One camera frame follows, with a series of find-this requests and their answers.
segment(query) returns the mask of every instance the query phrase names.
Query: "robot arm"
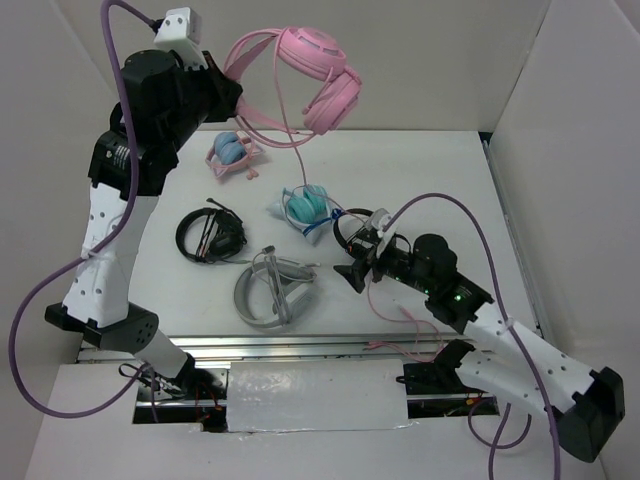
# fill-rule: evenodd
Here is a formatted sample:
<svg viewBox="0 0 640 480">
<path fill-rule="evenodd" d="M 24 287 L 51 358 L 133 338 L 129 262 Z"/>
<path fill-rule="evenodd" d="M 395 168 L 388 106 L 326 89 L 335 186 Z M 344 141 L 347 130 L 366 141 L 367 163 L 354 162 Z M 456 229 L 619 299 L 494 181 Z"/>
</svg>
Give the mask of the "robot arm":
<svg viewBox="0 0 640 480">
<path fill-rule="evenodd" d="M 156 314 L 129 303 L 129 283 L 142 233 L 168 173 L 178 164 L 178 150 L 203 122 L 233 117 L 242 93 L 199 49 L 200 29 L 200 17 L 190 8 L 170 10 L 158 22 L 158 50 L 126 60 L 121 72 L 139 149 L 135 206 L 122 232 L 91 256 L 91 249 L 115 229 L 131 194 L 128 139 L 118 104 L 89 168 L 91 211 L 82 248 L 91 258 L 78 267 L 62 303 L 45 313 L 48 322 L 82 333 L 99 348 L 133 354 L 185 390 L 202 381 L 204 373 L 158 329 Z"/>
<path fill-rule="evenodd" d="M 394 234 L 382 231 L 389 218 L 385 210 L 374 212 L 348 243 L 336 234 L 355 261 L 334 269 L 358 293 L 372 272 L 374 282 L 386 275 L 426 294 L 425 306 L 436 319 L 495 353 L 487 356 L 467 342 L 450 342 L 433 363 L 405 365 L 398 381 L 407 392 L 424 393 L 421 388 L 434 383 L 444 388 L 464 385 L 546 417 L 531 368 L 509 332 L 513 328 L 542 375 L 560 445 L 576 458 L 593 462 L 624 417 L 622 378 L 610 368 L 594 371 L 513 319 L 505 322 L 489 293 L 457 271 L 457 256 L 444 238 L 422 235 L 411 253 L 396 248 Z"/>
</svg>

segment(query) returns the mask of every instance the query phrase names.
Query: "wire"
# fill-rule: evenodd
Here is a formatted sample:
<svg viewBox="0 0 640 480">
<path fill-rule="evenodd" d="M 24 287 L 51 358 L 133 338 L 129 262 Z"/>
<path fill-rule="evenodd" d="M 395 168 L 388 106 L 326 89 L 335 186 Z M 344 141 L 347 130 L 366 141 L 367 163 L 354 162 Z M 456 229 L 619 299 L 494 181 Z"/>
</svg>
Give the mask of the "wire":
<svg viewBox="0 0 640 480">
<path fill-rule="evenodd" d="M 262 276 L 258 275 L 258 272 L 256 271 L 256 259 L 260 256 L 260 255 L 266 255 L 266 253 L 264 252 L 264 250 L 260 250 L 258 253 L 256 253 L 255 257 L 253 257 L 251 259 L 251 271 L 253 272 L 253 276 L 256 277 L 259 280 L 262 280 L 264 283 L 266 283 L 267 285 L 269 285 L 269 282 L 267 280 L 265 280 L 264 278 L 262 278 Z"/>
<path fill-rule="evenodd" d="M 118 90 L 118 96 L 120 97 L 120 105 L 122 107 L 122 117 L 124 119 L 125 131 L 127 133 L 128 139 L 128 147 L 129 147 L 129 165 L 131 169 L 131 184 L 129 187 L 129 198 L 127 199 L 127 204 L 122 214 L 122 218 L 120 222 L 118 222 L 116 228 L 107 235 L 100 243 L 98 243 L 87 255 L 82 255 L 81 257 L 76 258 L 71 261 L 67 265 L 61 267 L 60 269 L 53 272 L 51 275 L 46 277 L 40 283 L 38 283 L 33 289 L 27 293 L 25 298 L 22 300 L 20 305 L 18 306 L 18 310 L 13 318 L 11 323 L 11 329 L 9 331 L 9 342 L 8 342 L 8 355 L 9 355 L 9 367 L 11 369 L 11 375 L 13 376 L 13 381 L 18 388 L 18 391 L 22 395 L 22 397 L 36 410 L 50 415 L 52 417 L 57 418 L 81 418 L 97 413 L 101 410 L 104 410 L 108 406 L 112 405 L 117 401 L 124 393 L 129 389 L 137 379 L 134 378 L 130 380 L 125 387 L 118 392 L 111 400 L 108 400 L 103 405 L 99 407 L 93 408 L 91 410 L 86 410 L 84 412 L 57 412 L 48 408 L 46 405 L 40 403 L 36 398 L 31 395 L 29 390 L 27 389 L 22 377 L 20 375 L 20 370 L 18 368 L 18 360 L 16 353 L 16 339 L 18 336 L 18 327 L 20 325 L 20 321 L 24 315 L 25 310 L 33 300 L 33 298 L 40 293 L 40 291 L 45 288 L 47 285 L 52 283 L 53 281 L 60 278 L 65 273 L 77 268 L 79 265 L 90 259 L 92 256 L 100 252 L 107 245 L 109 245 L 119 234 L 122 232 L 124 227 L 126 226 L 129 218 L 131 217 L 131 212 L 133 211 L 133 207 L 135 204 L 136 195 L 138 192 L 138 177 L 139 177 L 139 165 L 138 165 L 138 143 L 136 140 L 135 130 L 133 128 L 133 117 L 131 114 L 131 107 L 129 105 L 129 99 L 127 97 L 127 92 L 125 89 L 124 79 L 122 78 L 122 73 L 120 72 L 120 62 L 118 60 L 118 55 L 116 53 L 115 44 L 113 41 L 113 35 L 111 33 L 111 25 L 109 23 L 109 10 L 112 6 L 118 6 L 120 8 L 125 9 L 129 13 L 133 14 L 135 17 L 142 20 L 149 27 L 153 27 L 155 22 L 148 18 L 147 16 L 140 13 L 138 10 L 133 8 L 131 5 L 121 1 L 121 0 L 103 0 L 102 5 L 100 7 L 100 19 L 102 23 L 102 34 L 104 36 L 105 45 L 107 48 L 107 53 L 109 55 L 109 62 L 111 63 L 111 69 L 113 70 L 113 75 L 116 82 L 116 88 Z"/>
<path fill-rule="evenodd" d="M 400 216 L 404 212 L 406 212 L 407 209 L 409 209 L 409 207 L 411 207 L 415 203 L 417 203 L 417 202 L 419 202 L 421 200 L 425 200 L 427 198 L 441 198 L 443 200 L 447 200 L 447 201 L 455 204 L 456 206 L 458 206 L 467 215 L 467 217 L 469 217 L 469 220 L 471 220 L 471 223 L 473 223 L 473 226 L 475 227 L 476 232 L 478 233 L 478 236 L 480 237 L 480 241 L 482 242 L 482 246 L 484 248 L 484 252 L 485 252 L 485 255 L 487 257 L 487 261 L 489 263 L 489 270 L 491 271 L 491 279 L 492 279 L 492 282 L 493 282 L 493 289 L 494 289 L 495 294 L 496 294 L 496 302 L 498 303 L 498 307 L 500 309 L 500 313 L 502 314 L 503 319 L 505 320 L 505 322 L 508 322 L 508 317 L 509 316 L 507 314 L 507 309 L 506 309 L 505 304 L 504 304 L 504 299 L 502 298 L 502 292 L 500 291 L 500 285 L 498 283 L 498 274 L 496 272 L 496 266 L 495 266 L 495 262 L 493 260 L 493 254 L 491 253 L 491 248 L 489 247 L 489 242 L 487 241 L 487 237 L 485 236 L 484 231 L 482 230 L 482 227 L 480 227 L 480 223 L 478 222 L 478 220 L 475 217 L 475 215 L 460 200 L 452 197 L 451 195 L 447 195 L 446 193 L 425 193 L 423 195 L 419 195 L 419 196 L 413 198 L 412 200 L 409 200 L 405 205 L 403 205 L 402 208 L 400 208 L 400 210 L 398 210 L 398 212 L 391 218 L 389 223 L 387 223 L 385 225 L 385 227 L 383 228 L 383 231 L 386 232 L 391 227 L 391 225 L 393 225 L 398 220 L 398 218 L 400 218 Z M 544 406 L 545 406 L 545 411 L 547 413 L 547 418 L 549 420 L 549 430 L 550 430 L 550 433 L 551 433 L 551 440 L 552 440 L 552 444 L 553 444 L 553 478 L 554 478 L 554 480 L 560 480 L 560 474 L 561 474 L 560 439 L 559 439 L 559 436 L 558 436 L 558 426 L 557 426 L 555 418 L 553 416 L 553 407 L 551 405 L 551 401 L 549 400 L 549 393 L 547 392 L 547 389 L 546 389 L 546 387 L 544 385 L 544 382 L 542 381 L 542 376 L 540 375 L 540 372 L 538 371 L 538 367 L 536 367 L 536 364 L 533 361 L 533 359 L 531 358 L 531 355 L 530 355 L 529 351 L 527 350 L 526 346 L 522 342 L 522 339 L 520 338 L 518 333 L 515 331 L 513 326 L 509 327 L 509 332 L 511 333 L 514 341 L 518 345 L 518 348 L 522 351 L 522 355 L 524 356 L 525 361 L 527 362 L 527 365 L 531 369 L 531 373 L 533 373 L 533 376 L 534 376 L 534 378 L 536 380 L 536 383 L 538 384 L 538 388 L 540 389 L 540 395 L 542 396 L 542 400 L 543 400 Z M 500 435 L 502 434 L 502 431 L 504 430 L 504 425 L 506 424 L 506 420 L 507 420 L 507 417 L 508 417 L 508 412 L 510 410 L 511 410 L 510 405 L 507 405 L 507 408 L 505 409 L 505 414 L 504 414 L 504 417 L 502 419 L 502 422 L 500 423 L 500 426 L 498 427 L 498 430 L 496 431 L 496 436 L 493 439 L 493 443 L 491 444 L 491 452 L 489 453 L 489 478 L 491 480 L 493 480 L 493 478 L 494 478 L 494 476 L 493 476 L 493 462 L 494 462 L 496 450 L 497 450 L 497 447 L 498 447 L 498 443 L 500 441 Z"/>
<path fill-rule="evenodd" d="M 404 348 L 402 348 L 400 345 L 395 344 L 395 343 L 390 343 L 390 342 L 369 342 L 368 347 L 366 348 L 366 350 L 375 350 L 377 348 L 381 348 L 381 347 L 387 347 L 387 348 L 391 348 L 392 350 L 395 350 L 398 353 L 401 353 L 402 355 L 406 356 L 407 358 L 410 358 L 411 360 L 414 360 L 416 362 L 420 362 L 420 363 L 429 363 L 432 362 L 433 360 L 435 360 L 435 358 L 438 356 L 438 354 L 442 351 L 442 349 L 444 348 L 444 340 L 442 339 L 442 335 L 440 334 L 440 330 L 438 330 L 438 327 L 436 327 L 433 323 L 429 322 L 428 320 L 417 320 L 413 317 L 413 315 L 411 314 L 411 312 L 409 312 L 406 308 L 399 306 L 400 311 L 403 313 L 403 315 L 405 317 L 408 318 L 408 320 L 397 320 L 397 319 L 393 319 L 393 318 L 389 318 L 389 317 L 385 317 L 384 315 L 382 315 L 374 306 L 373 304 L 373 300 L 371 299 L 371 284 L 373 283 L 373 280 L 369 280 L 369 283 L 367 283 L 367 300 L 369 302 L 369 307 L 371 308 L 371 310 L 373 311 L 373 313 L 378 316 L 379 318 L 386 320 L 388 322 L 394 322 L 394 323 L 413 323 L 416 327 L 416 340 L 414 342 L 414 347 L 413 349 L 416 351 L 416 353 L 411 353 L 407 350 L 405 350 Z M 425 323 L 427 325 L 429 325 L 433 331 L 435 332 L 437 338 L 438 338 L 438 349 L 435 351 L 435 353 L 432 354 L 431 358 L 429 358 L 428 360 L 425 360 L 424 358 L 421 358 L 420 353 L 417 351 L 418 350 L 418 341 L 420 339 L 420 323 Z"/>
<path fill-rule="evenodd" d="M 158 420 L 158 412 L 156 411 L 156 371 L 153 367 L 150 367 L 151 371 L 151 414 L 153 415 L 153 421 L 160 423 Z"/>
<path fill-rule="evenodd" d="M 209 388 L 209 386 L 208 386 L 208 385 L 206 385 L 206 384 L 204 384 L 204 383 L 200 383 L 200 385 L 202 385 L 202 386 L 205 388 L 205 390 L 206 390 L 207 392 L 209 392 L 209 395 L 211 396 L 211 399 L 213 400 L 213 404 L 215 405 L 215 408 L 218 408 L 218 407 L 219 407 L 219 405 L 218 405 L 218 399 L 217 399 L 217 398 L 216 398 L 216 396 L 213 394 L 213 391 Z"/>
<path fill-rule="evenodd" d="M 471 433 L 473 434 L 474 437 L 476 437 L 476 439 L 482 443 L 483 445 L 486 445 L 487 447 L 491 447 L 492 443 L 488 442 L 487 440 L 485 440 L 484 438 L 482 438 L 480 436 L 480 434 L 478 433 L 478 431 L 475 429 L 475 427 L 473 426 L 473 416 L 476 413 L 476 410 L 483 404 L 487 404 L 489 402 L 491 402 L 492 400 L 490 398 L 486 398 L 484 400 L 479 400 L 476 401 L 473 404 L 473 407 L 471 407 L 471 410 L 469 411 L 469 415 L 467 416 L 467 425 L 469 425 L 469 430 L 471 430 Z M 522 434 L 520 435 L 520 437 L 518 437 L 517 440 L 514 440 L 511 443 L 507 443 L 504 445 L 496 445 L 496 450 L 509 450 L 511 448 L 517 447 L 518 445 L 520 445 L 524 439 L 527 437 L 527 435 L 529 434 L 529 430 L 531 429 L 531 421 L 532 421 L 532 417 L 531 415 L 527 415 L 527 424 L 524 427 L 524 431 L 522 432 Z"/>
</svg>

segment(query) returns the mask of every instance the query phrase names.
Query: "pink cable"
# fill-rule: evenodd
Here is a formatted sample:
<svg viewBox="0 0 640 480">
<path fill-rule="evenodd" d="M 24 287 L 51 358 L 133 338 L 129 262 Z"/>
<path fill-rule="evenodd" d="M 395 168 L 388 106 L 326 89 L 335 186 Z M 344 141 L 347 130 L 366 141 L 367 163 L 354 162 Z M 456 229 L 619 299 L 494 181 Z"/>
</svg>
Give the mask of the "pink cable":
<svg viewBox="0 0 640 480">
<path fill-rule="evenodd" d="M 398 319 L 394 319 L 394 318 L 389 318 L 384 316 L 383 314 L 381 314 L 376 307 L 373 304 L 373 300 L 371 299 L 371 283 L 372 281 L 370 280 L 369 283 L 367 284 L 367 300 L 369 302 L 369 307 L 371 307 L 371 310 L 373 311 L 373 313 L 378 316 L 379 318 L 386 320 L 388 322 L 394 322 L 394 323 L 413 323 L 416 326 L 416 341 L 414 343 L 414 350 L 418 349 L 418 341 L 420 338 L 420 324 L 421 323 L 426 323 L 427 325 L 429 325 L 433 331 L 436 333 L 436 336 L 438 337 L 438 349 L 436 350 L 436 352 L 432 355 L 432 357 L 429 360 L 425 360 L 424 358 L 420 358 L 420 354 L 419 352 L 416 351 L 415 354 L 409 352 L 408 350 L 402 348 L 400 345 L 397 345 L 395 343 L 390 343 L 390 342 L 369 342 L 369 346 L 367 347 L 367 350 L 375 350 L 377 348 L 380 347 L 388 347 L 391 348 L 393 350 L 395 350 L 396 352 L 401 353 L 402 355 L 416 361 L 416 362 L 422 362 L 422 363 L 428 363 L 428 362 L 432 362 L 440 353 L 440 351 L 444 348 L 444 341 L 442 339 L 442 335 L 440 334 L 440 330 L 438 330 L 438 328 L 431 322 L 429 322 L 428 320 L 417 320 L 416 318 L 413 317 L 413 315 L 411 314 L 411 312 L 409 312 L 406 308 L 404 308 L 403 306 L 400 306 L 400 311 L 409 319 L 409 320 L 398 320 Z"/>
<path fill-rule="evenodd" d="M 249 123 L 249 121 L 246 118 L 240 115 L 235 117 L 235 121 L 238 124 L 238 126 L 242 128 L 245 131 L 245 133 L 249 135 L 251 138 L 262 143 L 263 145 L 266 145 L 272 148 L 296 148 L 304 145 L 311 139 L 315 138 L 315 134 L 310 134 L 310 135 L 307 135 L 302 140 L 297 140 L 297 141 L 294 141 L 293 143 L 278 142 L 276 140 L 273 140 L 272 138 L 262 135 L 260 132 L 258 132 L 258 130 L 253 125 L 251 125 L 251 123 Z"/>
<path fill-rule="evenodd" d="M 293 135 L 289 131 L 289 121 L 287 120 L 287 112 L 284 108 L 284 100 L 282 95 L 282 89 L 280 88 L 280 82 L 278 81 L 278 50 L 280 49 L 280 44 L 282 43 L 283 33 L 287 31 L 290 27 L 286 27 L 282 30 L 282 33 L 278 35 L 276 39 L 276 48 L 273 52 L 273 81 L 276 85 L 276 92 L 278 94 L 278 103 L 280 104 L 280 112 L 282 113 L 282 122 L 287 130 L 287 135 L 289 136 L 289 140 L 292 144 L 294 144 Z M 300 155 L 300 150 L 298 150 L 297 145 L 293 145 L 293 150 L 296 152 L 296 156 L 298 157 L 298 162 L 300 162 L 300 168 L 302 169 L 302 181 L 305 186 L 308 186 L 307 183 L 307 172 L 304 168 L 304 162 L 302 161 L 302 155 Z"/>
</svg>

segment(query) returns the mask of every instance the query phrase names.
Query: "white plastic casing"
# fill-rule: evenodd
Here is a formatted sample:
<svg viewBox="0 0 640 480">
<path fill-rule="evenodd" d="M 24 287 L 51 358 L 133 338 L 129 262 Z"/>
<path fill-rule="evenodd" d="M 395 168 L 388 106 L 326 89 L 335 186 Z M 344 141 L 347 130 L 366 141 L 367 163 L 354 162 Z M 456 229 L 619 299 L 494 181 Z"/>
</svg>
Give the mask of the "white plastic casing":
<svg viewBox="0 0 640 480">
<path fill-rule="evenodd" d="M 393 236 L 396 234 L 396 230 L 398 230 L 398 222 L 395 222 L 393 225 L 391 225 L 391 227 L 389 227 L 386 232 L 384 231 L 384 227 L 391 221 L 391 218 L 391 215 L 387 213 L 382 218 L 380 218 L 378 225 L 375 226 L 378 230 L 378 238 L 380 238 L 380 243 L 378 244 L 378 249 L 376 250 L 376 257 L 378 258 L 380 258 L 389 243 L 391 243 Z"/>
<path fill-rule="evenodd" d="M 63 304 L 72 317 L 104 328 L 127 318 L 129 282 L 147 220 L 158 197 L 138 197 L 122 232 L 100 253 L 76 270 Z M 105 238 L 122 218 L 127 202 L 120 191 L 105 184 L 91 188 L 89 224 L 82 244 L 86 253 Z"/>
<path fill-rule="evenodd" d="M 509 324 L 505 324 L 495 305 L 483 305 L 476 312 L 476 316 L 477 320 L 469 322 L 463 334 L 477 341 L 483 349 L 495 352 L 496 356 L 504 362 L 504 367 L 496 370 L 499 366 L 496 361 L 478 364 L 477 362 L 481 359 L 475 358 L 478 354 L 473 352 L 464 357 L 463 365 L 458 370 L 458 373 L 465 378 L 475 377 L 476 371 L 480 371 L 478 375 L 481 376 L 493 375 L 494 380 L 484 379 L 488 382 L 484 384 L 488 391 L 498 393 L 496 388 L 503 388 L 505 392 L 511 390 L 515 397 L 522 401 L 526 400 L 529 403 L 535 401 L 539 394 L 535 390 L 536 385 L 531 368 L 509 332 L 509 326 L 513 326 L 542 376 L 552 405 L 561 412 L 566 412 L 575 404 L 571 398 L 574 393 L 584 394 L 593 383 L 590 375 L 591 367 L 562 353 L 521 323 L 510 320 Z M 461 380 L 467 386 L 478 386 L 477 383 L 466 383 L 462 377 Z"/>
<path fill-rule="evenodd" d="M 198 46 L 202 35 L 202 20 L 191 8 L 169 10 L 158 29 L 153 43 L 159 50 L 175 51 L 184 63 L 184 69 L 209 68 Z"/>
<path fill-rule="evenodd" d="M 165 378 L 176 378 L 189 357 L 175 346 L 160 330 L 156 330 L 151 341 L 134 355 L 143 363 L 148 363 L 153 370 Z"/>
</svg>

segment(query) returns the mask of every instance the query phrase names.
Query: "pink headphone cable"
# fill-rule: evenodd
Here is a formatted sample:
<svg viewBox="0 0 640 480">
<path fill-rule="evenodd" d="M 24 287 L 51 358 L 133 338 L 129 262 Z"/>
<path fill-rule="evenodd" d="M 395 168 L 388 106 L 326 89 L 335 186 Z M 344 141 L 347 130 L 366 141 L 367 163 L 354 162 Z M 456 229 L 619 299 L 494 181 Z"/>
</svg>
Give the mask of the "pink headphone cable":
<svg viewBox="0 0 640 480">
<path fill-rule="evenodd" d="M 415 324 L 415 326 L 416 326 L 416 341 L 414 343 L 414 348 L 413 348 L 415 350 L 415 353 L 409 352 L 408 350 L 402 348 L 398 344 L 390 343 L 390 342 L 382 342 L 382 341 L 369 342 L 369 345 L 368 345 L 368 347 L 366 347 L 366 350 L 375 350 L 375 349 L 378 349 L 378 348 L 387 347 L 387 348 L 391 348 L 392 350 L 395 350 L 398 353 L 401 353 L 405 357 L 410 358 L 411 360 L 414 360 L 416 362 L 421 362 L 421 363 L 433 362 L 433 360 L 438 356 L 440 351 L 442 351 L 442 349 L 444 348 L 444 341 L 442 339 L 442 335 L 440 334 L 440 330 L 438 330 L 438 328 L 433 323 L 429 322 L 428 320 L 417 320 L 411 314 L 411 312 L 409 312 L 406 308 L 404 308 L 401 305 L 399 305 L 400 311 L 403 313 L 403 315 L 405 317 L 408 318 L 408 320 L 397 320 L 397 319 L 385 317 L 384 315 L 382 315 L 378 310 L 376 310 L 376 307 L 373 305 L 373 301 L 371 299 L 371 283 L 372 283 L 372 281 L 369 280 L 369 283 L 367 284 L 367 300 L 369 302 L 369 306 L 371 307 L 371 310 L 373 311 L 373 313 L 376 314 L 376 316 L 378 316 L 381 319 L 386 320 L 388 322 L 413 323 L 413 324 Z M 420 324 L 421 323 L 426 323 L 427 325 L 429 325 L 433 329 L 433 331 L 435 332 L 435 334 L 436 334 L 436 336 L 438 338 L 438 349 L 435 351 L 435 353 L 432 354 L 431 358 L 429 358 L 429 359 L 424 359 L 420 355 L 420 353 L 418 352 L 418 341 L 420 339 Z"/>
</svg>

